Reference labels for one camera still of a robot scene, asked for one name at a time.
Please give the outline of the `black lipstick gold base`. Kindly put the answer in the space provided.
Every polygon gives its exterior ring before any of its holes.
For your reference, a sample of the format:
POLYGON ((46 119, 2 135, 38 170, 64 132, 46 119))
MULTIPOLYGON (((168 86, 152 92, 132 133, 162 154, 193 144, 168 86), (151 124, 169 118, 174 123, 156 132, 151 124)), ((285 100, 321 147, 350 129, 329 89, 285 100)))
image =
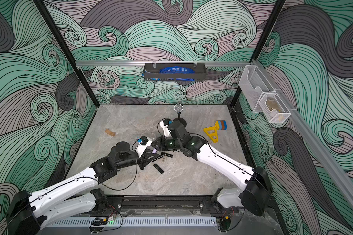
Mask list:
POLYGON ((173 154, 170 154, 170 153, 161 152, 161 155, 162 155, 162 156, 169 157, 169 158, 173 158, 173 154))

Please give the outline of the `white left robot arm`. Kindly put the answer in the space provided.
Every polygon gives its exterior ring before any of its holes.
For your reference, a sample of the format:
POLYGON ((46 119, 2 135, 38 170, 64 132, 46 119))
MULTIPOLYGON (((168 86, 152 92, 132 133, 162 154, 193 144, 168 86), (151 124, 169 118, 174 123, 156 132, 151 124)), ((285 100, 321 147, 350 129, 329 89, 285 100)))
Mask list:
POLYGON ((8 233, 35 235, 59 220, 93 210, 105 211, 106 196, 94 187, 125 167, 144 169, 157 157, 147 145, 132 150, 129 143, 119 142, 106 157, 68 179, 32 193, 23 190, 15 194, 6 215, 8 233))

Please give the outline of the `black square lipstick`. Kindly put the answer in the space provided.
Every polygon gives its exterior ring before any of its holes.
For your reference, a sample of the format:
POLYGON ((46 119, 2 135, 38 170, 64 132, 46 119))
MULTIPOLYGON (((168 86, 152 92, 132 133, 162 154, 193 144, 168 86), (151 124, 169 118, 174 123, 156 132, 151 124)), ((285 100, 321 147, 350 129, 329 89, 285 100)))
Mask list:
POLYGON ((160 174, 164 173, 164 170, 158 164, 154 164, 154 167, 160 174))

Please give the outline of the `black microphone stand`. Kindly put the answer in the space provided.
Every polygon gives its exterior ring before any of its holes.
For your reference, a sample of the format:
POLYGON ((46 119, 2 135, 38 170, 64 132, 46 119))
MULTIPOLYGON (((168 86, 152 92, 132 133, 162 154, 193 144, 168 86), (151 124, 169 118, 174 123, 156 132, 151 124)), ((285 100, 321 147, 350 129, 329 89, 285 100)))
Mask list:
POLYGON ((173 121, 179 121, 184 127, 187 126, 187 122, 185 119, 181 117, 181 113, 183 111, 183 105, 177 103, 174 105, 174 111, 177 113, 177 118, 173 119, 173 121))

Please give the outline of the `yellow triangle toy block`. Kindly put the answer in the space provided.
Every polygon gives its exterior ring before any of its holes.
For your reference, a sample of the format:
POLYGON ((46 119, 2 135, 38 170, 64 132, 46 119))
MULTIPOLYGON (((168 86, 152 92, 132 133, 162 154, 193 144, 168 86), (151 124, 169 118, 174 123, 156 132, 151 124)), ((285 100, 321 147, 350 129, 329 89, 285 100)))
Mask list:
POLYGON ((218 130, 219 130, 219 122, 216 121, 215 124, 211 127, 206 127, 203 131, 208 135, 208 137, 214 142, 217 143, 219 141, 218 130))

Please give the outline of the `blue object in basket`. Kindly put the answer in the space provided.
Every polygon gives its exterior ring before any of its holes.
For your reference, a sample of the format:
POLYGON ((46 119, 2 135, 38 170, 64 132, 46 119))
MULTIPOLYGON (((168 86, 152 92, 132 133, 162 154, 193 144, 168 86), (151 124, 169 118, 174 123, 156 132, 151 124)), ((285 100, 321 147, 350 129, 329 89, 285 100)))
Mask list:
POLYGON ((159 73, 161 74, 193 74, 195 71, 190 68, 185 68, 181 66, 173 66, 173 67, 166 67, 160 69, 159 73))

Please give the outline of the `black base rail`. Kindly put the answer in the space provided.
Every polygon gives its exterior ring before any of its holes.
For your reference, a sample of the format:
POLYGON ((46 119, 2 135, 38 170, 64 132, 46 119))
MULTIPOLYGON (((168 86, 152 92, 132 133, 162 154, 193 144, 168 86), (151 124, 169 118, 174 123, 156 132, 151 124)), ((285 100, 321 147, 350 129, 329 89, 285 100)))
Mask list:
POLYGON ((161 196, 112 196, 108 195, 101 206, 114 212, 125 210, 190 210, 219 215, 239 213, 240 206, 224 207, 213 195, 161 195, 161 196))

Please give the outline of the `aluminium rail back wall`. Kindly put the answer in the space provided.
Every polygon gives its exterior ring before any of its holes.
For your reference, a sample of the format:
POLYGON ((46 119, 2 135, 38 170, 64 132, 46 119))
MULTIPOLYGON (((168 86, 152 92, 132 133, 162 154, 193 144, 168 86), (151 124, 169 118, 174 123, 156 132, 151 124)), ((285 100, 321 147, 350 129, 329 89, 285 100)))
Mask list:
POLYGON ((77 60, 76 66, 127 66, 127 67, 140 67, 145 64, 204 64, 206 67, 245 67, 250 65, 250 62, 225 62, 225 61, 141 61, 141 60, 77 60))

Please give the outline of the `aluminium rail wall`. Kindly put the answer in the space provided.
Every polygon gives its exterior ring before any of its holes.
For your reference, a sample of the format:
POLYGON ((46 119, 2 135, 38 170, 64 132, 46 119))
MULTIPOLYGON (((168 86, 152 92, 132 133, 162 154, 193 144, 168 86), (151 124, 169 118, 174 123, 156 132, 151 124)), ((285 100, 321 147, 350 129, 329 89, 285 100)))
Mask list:
POLYGON ((77 60, 76 66, 127 66, 127 67, 140 67, 145 64, 204 64, 206 67, 245 67, 250 65, 250 62, 225 62, 225 61, 141 61, 141 60, 77 60))
POLYGON ((274 98, 276 100, 280 109, 288 114, 287 119, 292 120, 303 137, 303 140, 308 144, 313 155, 318 158, 319 163, 327 171, 332 181, 341 190, 343 196, 353 209, 353 181, 351 178, 340 167, 329 150, 323 145, 316 133, 297 111, 297 108, 291 104, 286 94, 270 77, 264 66, 258 60, 252 60, 251 64, 256 66, 254 73, 259 77, 260 84, 265 85, 268 90, 259 97, 255 110, 262 110, 266 115, 273 114, 274 116, 277 116, 279 114, 277 110, 270 111, 269 107, 266 105, 268 98, 274 98))

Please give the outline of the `black corner frame post left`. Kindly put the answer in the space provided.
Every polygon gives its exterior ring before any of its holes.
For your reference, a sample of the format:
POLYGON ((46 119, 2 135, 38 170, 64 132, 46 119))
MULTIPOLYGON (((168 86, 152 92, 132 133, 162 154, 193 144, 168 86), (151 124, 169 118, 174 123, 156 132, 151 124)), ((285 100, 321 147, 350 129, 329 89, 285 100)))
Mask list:
POLYGON ((62 35, 61 35, 61 33, 60 33, 55 21, 53 20, 50 12, 48 11, 44 1, 33 0, 33 2, 35 4, 35 6, 37 7, 39 13, 41 14, 43 20, 47 24, 47 26, 48 26, 49 30, 51 31, 52 35, 56 39, 56 42, 60 45, 62 52, 64 53, 66 59, 68 60, 69 64, 71 65, 71 67, 72 67, 74 73, 76 74, 78 80, 80 81, 80 83, 82 84, 83 88, 87 92, 88 96, 92 100, 95 108, 98 109, 99 106, 100 106, 100 103, 98 102, 96 96, 94 95, 93 90, 89 86, 88 81, 86 80, 84 72, 76 66, 76 60, 73 57, 72 52, 68 48, 64 38, 62 37, 62 35))

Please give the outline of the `black corner frame post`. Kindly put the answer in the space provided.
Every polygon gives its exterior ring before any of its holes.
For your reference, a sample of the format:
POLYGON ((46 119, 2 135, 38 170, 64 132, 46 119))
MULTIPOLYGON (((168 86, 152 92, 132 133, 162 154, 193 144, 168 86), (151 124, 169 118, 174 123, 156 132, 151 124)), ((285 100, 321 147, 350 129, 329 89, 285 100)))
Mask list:
POLYGON ((261 37, 255 47, 255 50, 251 56, 250 62, 252 62, 253 60, 257 60, 261 54, 261 51, 263 49, 263 47, 265 46, 265 43, 276 23, 276 20, 279 16, 279 14, 282 11, 282 8, 285 4, 286 0, 277 0, 270 16, 268 17, 268 19, 265 21, 265 25, 263 27, 263 32, 261 34, 261 37))
POLYGON ((61 33, 60 33, 55 21, 53 20, 50 12, 48 11, 44 1, 33 0, 33 2, 35 4, 35 6, 37 7, 39 13, 41 14, 43 20, 47 24, 47 26, 48 26, 49 30, 51 31, 52 35, 56 39, 56 42, 60 45, 62 52, 64 53, 66 59, 68 60, 69 64, 71 65, 71 67, 72 67, 74 73, 76 74, 78 80, 80 81, 80 83, 82 84, 83 88, 87 92, 88 96, 92 100, 95 108, 98 109, 99 106, 100 106, 100 103, 98 102, 96 96, 94 95, 93 90, 89 86, 88 81, 86 80, 84 72, 76 66, 76 60, 73 57, 72 52, 68 48, 64 38, 62 37, 62 35, 61 35, 61 33))

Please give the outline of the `clear wall bin large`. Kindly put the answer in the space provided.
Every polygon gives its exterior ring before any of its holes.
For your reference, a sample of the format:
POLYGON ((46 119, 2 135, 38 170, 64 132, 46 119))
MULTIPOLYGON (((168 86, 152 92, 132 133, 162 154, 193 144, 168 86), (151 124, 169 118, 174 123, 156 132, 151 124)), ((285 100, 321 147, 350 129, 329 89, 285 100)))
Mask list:
POLYGON ((264 95, 276 94, 267 71, 256 64, 245 66, 239 80, 239 87, 254 113, 262 112, 260 101, 264 95))

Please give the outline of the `clear wall bin small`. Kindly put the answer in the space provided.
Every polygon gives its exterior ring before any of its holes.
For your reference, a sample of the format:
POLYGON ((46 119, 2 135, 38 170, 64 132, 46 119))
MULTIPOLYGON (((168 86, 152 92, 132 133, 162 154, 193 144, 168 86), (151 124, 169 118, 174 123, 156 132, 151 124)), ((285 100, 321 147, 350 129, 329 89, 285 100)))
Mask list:
POLYGON ((276 93, 267 93, 259 101, 260 108, 271 124, 283 124, 291 116, 290 111, 276 93))

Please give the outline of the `black corner frame post right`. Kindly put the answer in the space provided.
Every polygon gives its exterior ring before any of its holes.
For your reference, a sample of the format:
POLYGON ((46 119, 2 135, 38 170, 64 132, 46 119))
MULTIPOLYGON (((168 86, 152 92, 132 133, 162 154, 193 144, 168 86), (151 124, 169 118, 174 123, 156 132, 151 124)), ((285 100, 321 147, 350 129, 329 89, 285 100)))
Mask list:
POLYGON ((282 11, 282 8, 285 4, 286 0, 277 0, 270 16, 268 17, 268 19, 265 21, 265 25, 263 27, 263 32, 261 34, 261 37, 255 47, 255 50, 251 56, 250 62, 252 62, 253 60, 257 60, 261 54, 261 51, 263 49, 263 47, 265 46, 265 43, 276 23, 276 20, 279 16, 279 14, 282 11))

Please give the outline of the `aluminium rail right wall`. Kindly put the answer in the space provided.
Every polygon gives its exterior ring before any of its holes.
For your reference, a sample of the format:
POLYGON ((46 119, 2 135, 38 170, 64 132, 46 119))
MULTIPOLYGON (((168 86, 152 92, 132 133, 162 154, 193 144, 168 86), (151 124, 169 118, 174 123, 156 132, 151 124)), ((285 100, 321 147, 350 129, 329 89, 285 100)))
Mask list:
POLYGON ((286 94, 270 77, 264 66, 258 60, 252 60, 251 64, 256 66, 254 73, 259 77, 260 84, 265 85, 268 90, 259 97, 255 110, 262 110, 266 115, 273 114, 274 116, 277 116, 279 114, 277 110, 270 111, 269 107, 266 105, 268 98, 274 98, 276 100, 280 109, 288 114, 287 119, 292 120, 303 137, 303 140, 308 144, 313 155, 318 158, 319 163, 327 171, 332 181, 341 190, 343 196, 353 209, 353 181, 351 178, 340 167, 329 150, 323 145, 316 133, 297 111, 297 108, 291 104, 286 94))

